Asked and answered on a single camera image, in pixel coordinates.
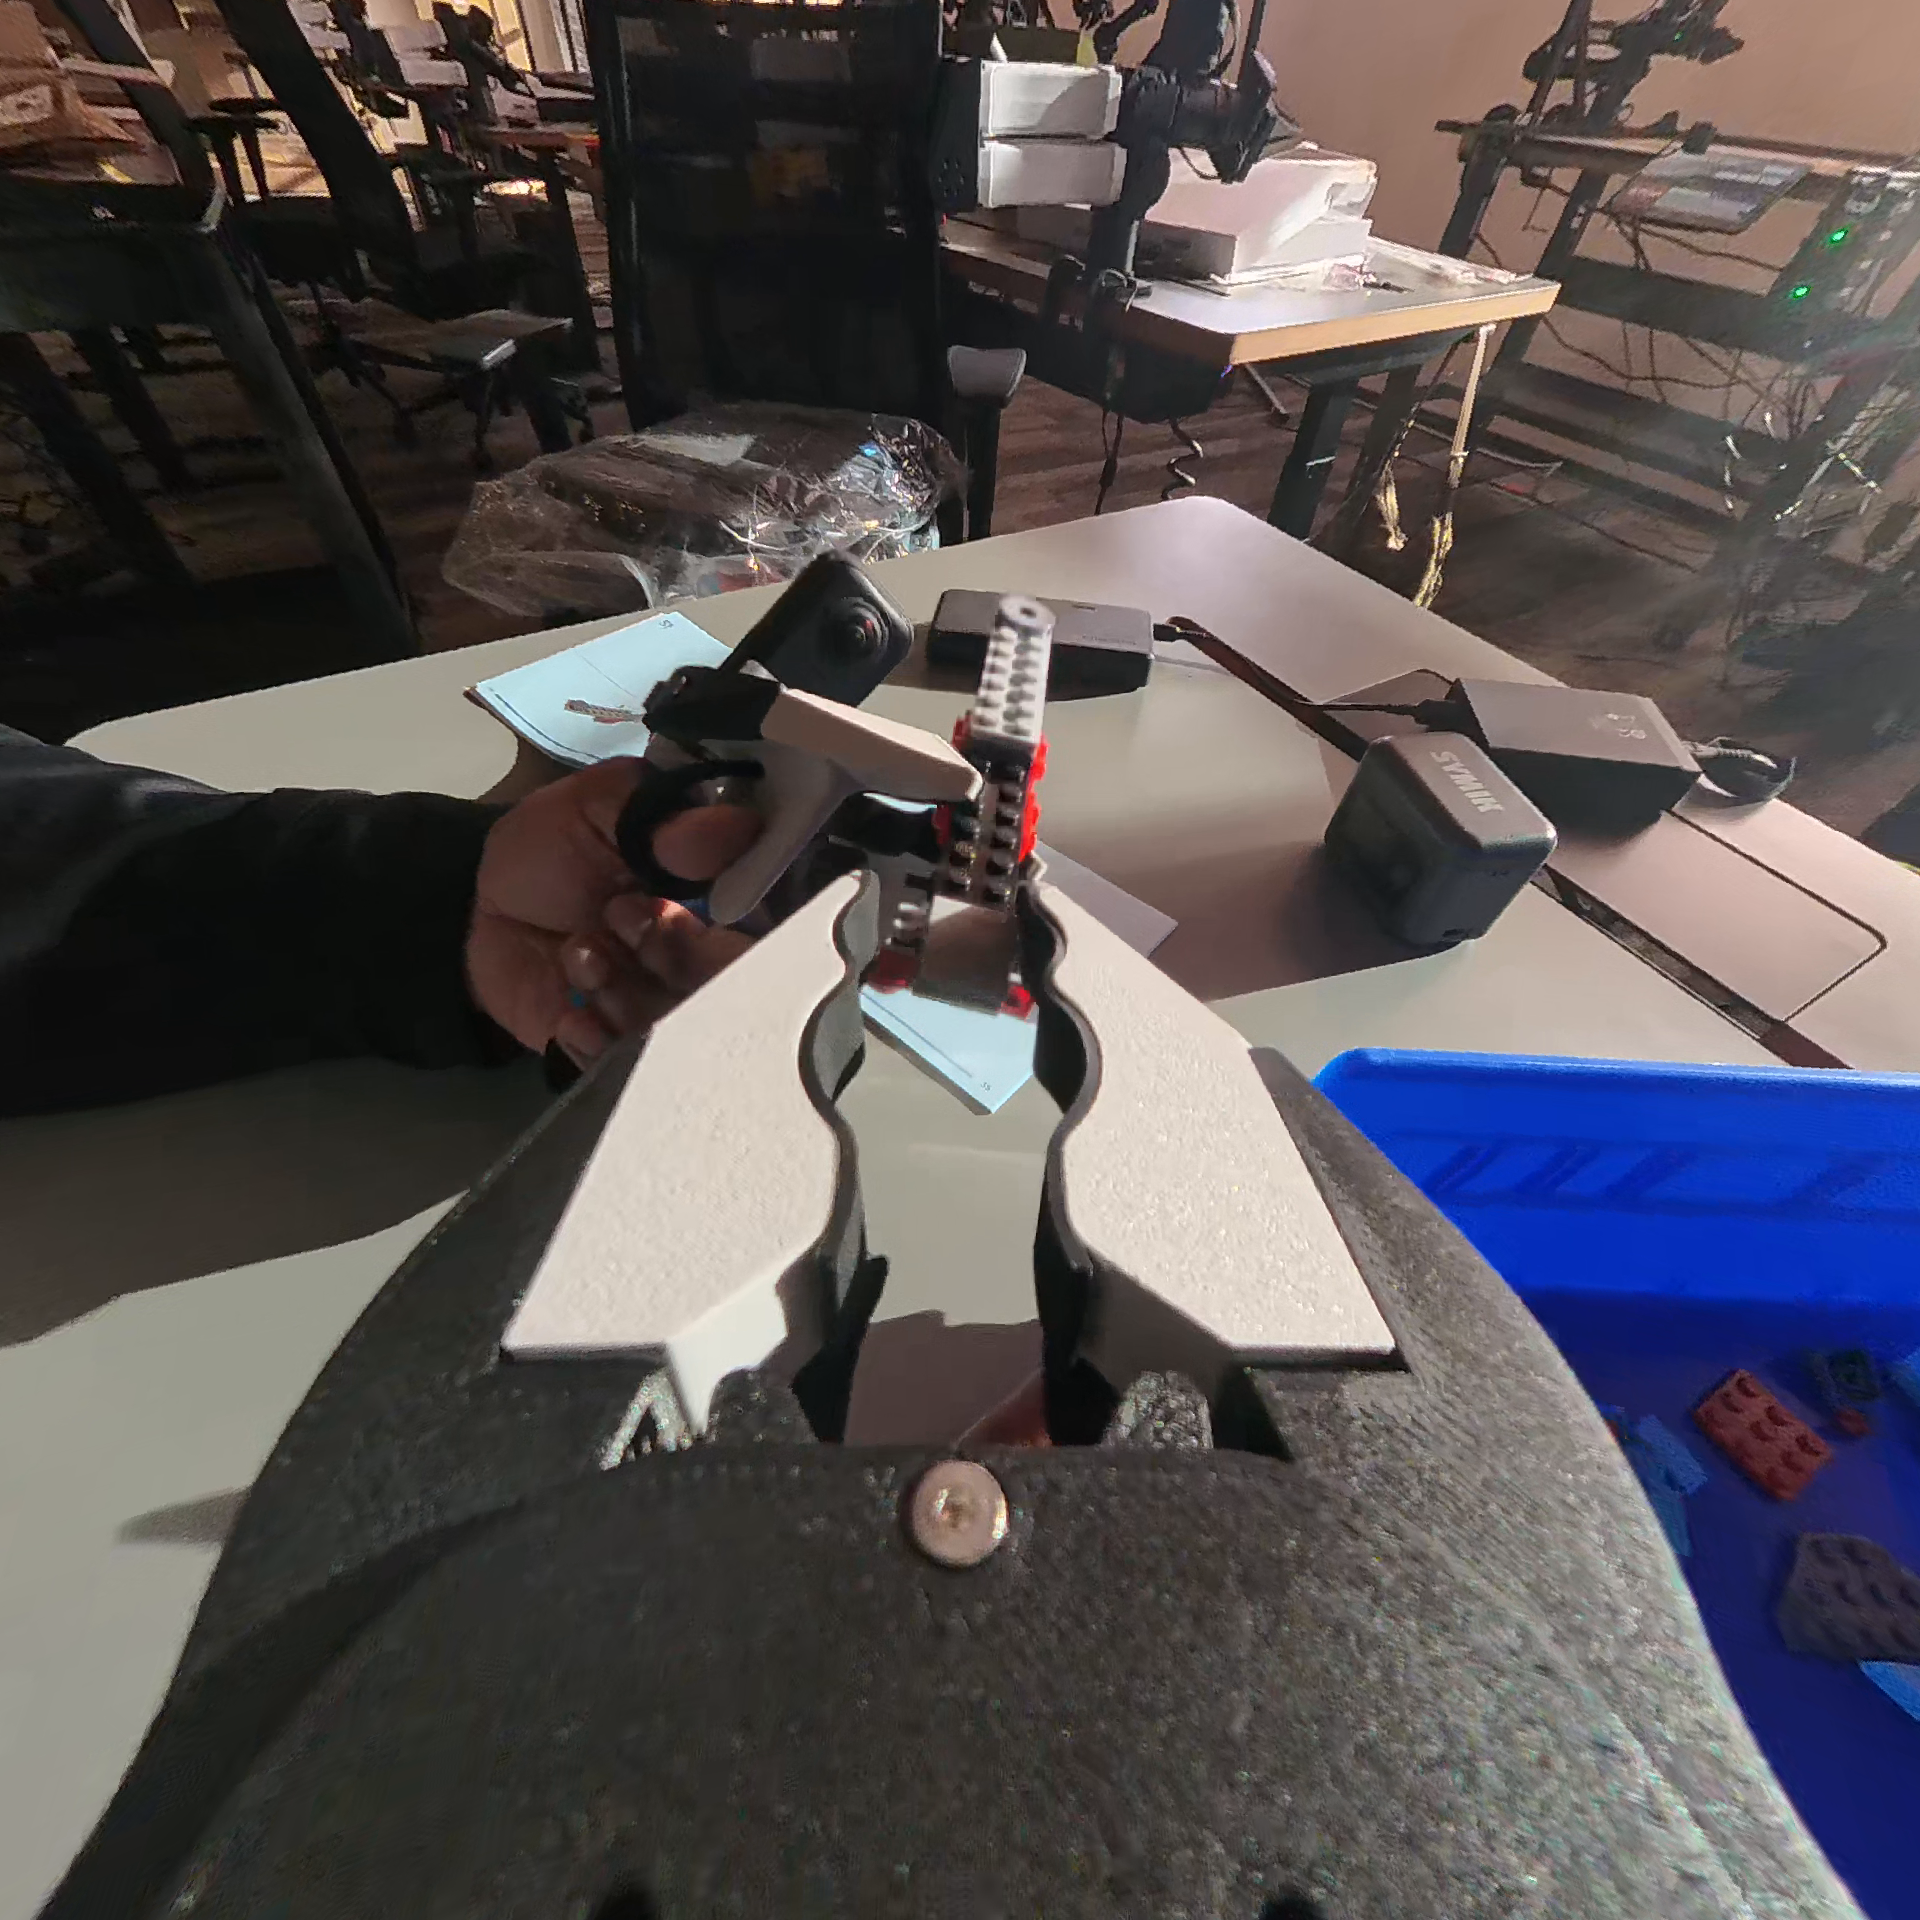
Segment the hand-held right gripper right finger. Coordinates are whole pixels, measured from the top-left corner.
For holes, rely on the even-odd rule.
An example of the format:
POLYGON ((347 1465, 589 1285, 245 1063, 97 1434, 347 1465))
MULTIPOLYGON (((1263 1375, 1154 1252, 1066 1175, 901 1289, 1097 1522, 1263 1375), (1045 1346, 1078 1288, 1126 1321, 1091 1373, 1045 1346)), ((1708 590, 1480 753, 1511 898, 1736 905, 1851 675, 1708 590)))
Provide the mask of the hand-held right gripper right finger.
POLYGON ((1252 1373, 1381 1373, 1400 1340, 1289 1124, 1284 1063, 1061 889, 1020 901, 1058 1104, 1035 1232, 1048 1432, 1145 1375, 1252 1432, 1252 1373))

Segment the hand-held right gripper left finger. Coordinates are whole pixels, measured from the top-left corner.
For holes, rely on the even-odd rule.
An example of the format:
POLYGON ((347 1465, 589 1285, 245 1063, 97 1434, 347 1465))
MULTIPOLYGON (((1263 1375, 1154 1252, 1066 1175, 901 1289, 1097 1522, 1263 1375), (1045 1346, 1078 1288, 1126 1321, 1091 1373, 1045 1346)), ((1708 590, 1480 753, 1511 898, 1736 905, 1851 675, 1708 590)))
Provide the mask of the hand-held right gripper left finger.
POLYGON ((505 1358, 639 1358, 694 1434, 726 1375, 771 1371, 843 1432, 884 1282, 839 1115, 876 952, 878 880, 839 876, 652 1028, 505 1358))

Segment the long grey black brick assembly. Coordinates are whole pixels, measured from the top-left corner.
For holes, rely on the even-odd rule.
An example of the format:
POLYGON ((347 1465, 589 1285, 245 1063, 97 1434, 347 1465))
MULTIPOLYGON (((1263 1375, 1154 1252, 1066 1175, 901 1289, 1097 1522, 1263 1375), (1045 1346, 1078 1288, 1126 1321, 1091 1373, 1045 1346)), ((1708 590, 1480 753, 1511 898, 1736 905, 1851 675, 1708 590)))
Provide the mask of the long grey black brick assembly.
POLYGON ((882 792, 903 819, 895 831, 895 941, 923 941, 940 908, 1010 913, 1039 850, 1045 778, 1045 684, 1053 613, 1005 595, 993 606, 971 708, 955 722, 951 746, 977 773, 964 803, 907 803, 882 792))

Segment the small red brick assembly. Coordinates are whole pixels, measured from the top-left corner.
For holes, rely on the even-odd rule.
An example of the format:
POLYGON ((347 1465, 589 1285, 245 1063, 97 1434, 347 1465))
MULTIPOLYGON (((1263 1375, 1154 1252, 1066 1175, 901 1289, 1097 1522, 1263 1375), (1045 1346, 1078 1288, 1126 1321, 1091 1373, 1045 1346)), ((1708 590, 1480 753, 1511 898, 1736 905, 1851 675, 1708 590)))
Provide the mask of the small red brick assembly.
POLYGON ((878 796, 851 819, 851 844, 878 877, 878 946, 864 986, 1026 1020, 1020 901, 1039 876, 1033 841, 982 824, 951 841, 946 805, 878 796))

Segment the person's left forearm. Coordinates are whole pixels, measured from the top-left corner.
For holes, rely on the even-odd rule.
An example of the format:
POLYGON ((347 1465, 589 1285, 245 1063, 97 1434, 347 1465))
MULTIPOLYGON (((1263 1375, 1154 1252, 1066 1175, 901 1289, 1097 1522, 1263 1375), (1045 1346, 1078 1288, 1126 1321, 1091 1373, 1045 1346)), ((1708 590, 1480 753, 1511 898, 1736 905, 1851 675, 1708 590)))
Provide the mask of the person's left forearm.
POLYGON ((466 929, 499 809, 217 792, 3 730, 3 1115, 314 1060, 503 1068, 466 929))

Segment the person's left hand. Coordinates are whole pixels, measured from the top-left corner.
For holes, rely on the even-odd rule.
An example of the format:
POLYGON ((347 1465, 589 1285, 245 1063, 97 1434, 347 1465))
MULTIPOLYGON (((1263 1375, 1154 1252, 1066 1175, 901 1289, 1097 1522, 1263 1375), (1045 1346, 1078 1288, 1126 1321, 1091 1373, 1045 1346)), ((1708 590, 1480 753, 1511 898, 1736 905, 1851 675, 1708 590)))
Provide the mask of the person's left hand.
POLYGON ((612 756, 512 805, 488 831, 466 929, 466 986, 529 1050, 591 1068, 751 952, 639 884, 617 819, 645 763, 612 756))

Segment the plastic-wrapped chair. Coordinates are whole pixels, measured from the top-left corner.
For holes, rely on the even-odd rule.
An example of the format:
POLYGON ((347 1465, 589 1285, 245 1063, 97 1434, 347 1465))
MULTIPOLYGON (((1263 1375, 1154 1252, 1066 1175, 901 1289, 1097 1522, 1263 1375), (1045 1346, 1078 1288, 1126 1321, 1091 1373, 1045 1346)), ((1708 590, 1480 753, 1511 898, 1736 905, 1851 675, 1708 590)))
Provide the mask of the plastic-wrapped chair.
POLYGON ((936 548, 964 475, 921 419, 705 401, 478 482, 440 571, 536 627, 645 613, 936 548))

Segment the black power bank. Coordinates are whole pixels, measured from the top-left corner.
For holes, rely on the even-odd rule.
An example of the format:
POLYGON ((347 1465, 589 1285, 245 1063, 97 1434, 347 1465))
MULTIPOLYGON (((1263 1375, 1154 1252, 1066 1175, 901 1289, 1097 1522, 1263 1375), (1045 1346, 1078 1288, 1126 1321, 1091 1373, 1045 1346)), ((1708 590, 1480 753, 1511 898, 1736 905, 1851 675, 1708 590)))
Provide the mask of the black power bank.
MULTIPOLYGON (((1005 595, 986 586, 950 586, 925 624, 925 664, 974 678, 1002 601, 1005 595)), ((1157 661, 1157 624, 1150 610, 1069 598, 1042 601, 1042 606, 1053 620, 1050 697, 1117 697, 1150 680, 1157 661)))

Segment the blue plastic bin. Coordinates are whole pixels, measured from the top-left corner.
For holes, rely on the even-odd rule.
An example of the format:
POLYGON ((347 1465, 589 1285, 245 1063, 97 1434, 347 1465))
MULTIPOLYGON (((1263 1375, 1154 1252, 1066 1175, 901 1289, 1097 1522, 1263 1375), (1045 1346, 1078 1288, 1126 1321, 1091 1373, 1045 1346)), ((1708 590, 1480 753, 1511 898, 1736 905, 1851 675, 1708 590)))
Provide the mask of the blue plastic bin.
POLYGON ((1595 1401, 1704 1455, 1680 1560, 1739 1706, 1870 1918, 1917 1918, 1917 1718, 1788 1654, 1765 1590, 1840 1526, 1917 1569, 1917 1075, 1356 1046, 1317 1086, 1523 1298, 1595 1401), (1827 1427, 1808 1352, 1867 1347, 1876 1434, 1788 1504, 1694 1427, 1754 1371, 1827 1427))

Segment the black office chair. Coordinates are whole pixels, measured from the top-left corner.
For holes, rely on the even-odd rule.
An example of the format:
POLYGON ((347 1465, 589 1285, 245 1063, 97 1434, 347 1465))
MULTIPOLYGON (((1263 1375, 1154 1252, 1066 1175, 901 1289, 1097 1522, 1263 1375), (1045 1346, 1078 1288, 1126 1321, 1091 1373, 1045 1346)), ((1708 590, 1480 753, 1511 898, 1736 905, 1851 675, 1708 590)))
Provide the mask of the black office chair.
POLYGON ((930 127, 940 2, 589 2, 628 425, 694 401, 921 419, 993 526, 1017 351, 951 351, 930 127))

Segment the long white box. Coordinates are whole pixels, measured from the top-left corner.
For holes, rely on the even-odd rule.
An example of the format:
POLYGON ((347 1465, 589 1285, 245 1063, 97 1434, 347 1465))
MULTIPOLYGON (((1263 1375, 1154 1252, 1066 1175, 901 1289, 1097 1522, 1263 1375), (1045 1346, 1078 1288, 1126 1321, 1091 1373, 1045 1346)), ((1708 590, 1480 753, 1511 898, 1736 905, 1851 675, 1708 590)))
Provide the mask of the long white box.
POLYGON ((985 136, 974 151, 971 204, 1105 207, 1126 186, 1129 154, 1105 136, 985 136))
POLYGON ((1117 127, 1126 72, 1113 65, 982 59, 982 139, 1105 139, 1117 127))

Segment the grey laptop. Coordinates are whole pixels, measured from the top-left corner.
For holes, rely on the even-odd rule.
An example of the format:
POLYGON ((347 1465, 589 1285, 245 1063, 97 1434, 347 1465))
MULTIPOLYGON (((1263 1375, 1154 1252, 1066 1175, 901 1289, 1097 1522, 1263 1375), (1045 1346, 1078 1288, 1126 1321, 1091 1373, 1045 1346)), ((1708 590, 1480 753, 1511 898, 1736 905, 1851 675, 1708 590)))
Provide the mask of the grey laptop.
MULTIPOLYGON (((1446 678, 1409 672, 1310 705, 1348 753, 1462 730, 1446 678)), ((1696 746, 1704 778, 1627 841, 1557 831, 1542 884, 1713 997, 1782 1060, 1917 1070, 1917 877, 1782 798, 1779 763, 1696 746)))

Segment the stack of flat white boxes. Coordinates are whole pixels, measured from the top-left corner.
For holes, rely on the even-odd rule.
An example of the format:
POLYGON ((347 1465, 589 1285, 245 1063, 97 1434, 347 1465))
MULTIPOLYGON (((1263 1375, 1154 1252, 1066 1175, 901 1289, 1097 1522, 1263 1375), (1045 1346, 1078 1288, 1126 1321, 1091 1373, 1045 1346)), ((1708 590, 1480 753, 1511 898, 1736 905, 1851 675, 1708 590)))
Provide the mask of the stack of flat white boxes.
POLYGON ((1138 268, 1170 280, 1242 283, 1324 262, 1362 262, 1381 182, 1373 160, 1297 143, 1241 182, 1177 154, 1164 197, 1141 222, 1138 268))

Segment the wooden-top background table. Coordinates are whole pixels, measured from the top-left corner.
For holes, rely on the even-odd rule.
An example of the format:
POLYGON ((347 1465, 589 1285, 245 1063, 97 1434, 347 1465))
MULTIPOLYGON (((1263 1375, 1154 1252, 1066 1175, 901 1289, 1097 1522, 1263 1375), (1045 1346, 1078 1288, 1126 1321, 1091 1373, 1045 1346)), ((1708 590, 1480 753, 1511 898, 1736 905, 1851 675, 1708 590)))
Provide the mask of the wooden-top background table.
POLYGON ((1370 376, 1420 371, 1500 324, 1542 318, 1562 294, 1541 273, 1400 241, 1277 280, 1221 289, 1161 279, 1117 294, 1097 294, 1053 250, 985 219, 950 219, 942 256, 950 318, 971 345, 1023 348, 1026 373, 1094 401, 1110 441, 1126 425, 1178 436, 1166 497, 1196 488, 1196 425, 1237 371, 1297 383, 1302 407, 1265 518, 1299 538, 1312 534, 1346 419, 1370 376))

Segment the black equipment rack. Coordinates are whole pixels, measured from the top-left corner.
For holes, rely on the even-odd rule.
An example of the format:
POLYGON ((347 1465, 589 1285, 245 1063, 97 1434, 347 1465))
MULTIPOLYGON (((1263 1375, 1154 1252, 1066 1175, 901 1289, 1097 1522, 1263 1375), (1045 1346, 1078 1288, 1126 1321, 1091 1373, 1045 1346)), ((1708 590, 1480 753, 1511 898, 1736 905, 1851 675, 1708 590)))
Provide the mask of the black equipment rack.
POLYGON ((1460 186, 1440 253, 1490 268, 1528 201, 1557 280, 1472 399, 1471 447, 1704 519, 1892 480, 1917 436, 1917 156, 1720 130, 1636 97, 1741 51, 1726 2, 1565 2, 1518 99, 1438 121, 1460 186))

